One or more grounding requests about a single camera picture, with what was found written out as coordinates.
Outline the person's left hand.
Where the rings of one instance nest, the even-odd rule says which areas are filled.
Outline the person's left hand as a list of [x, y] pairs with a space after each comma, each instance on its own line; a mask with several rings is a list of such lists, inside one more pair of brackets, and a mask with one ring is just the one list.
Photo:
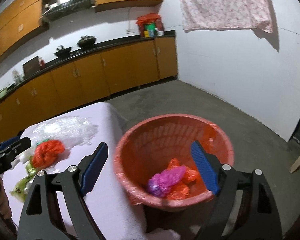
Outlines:
[[0, 177], [0, 214], [4, 220], [12, 218], [12, 211], [9, 207], [8, 197], [4, 189], [4, 183]]

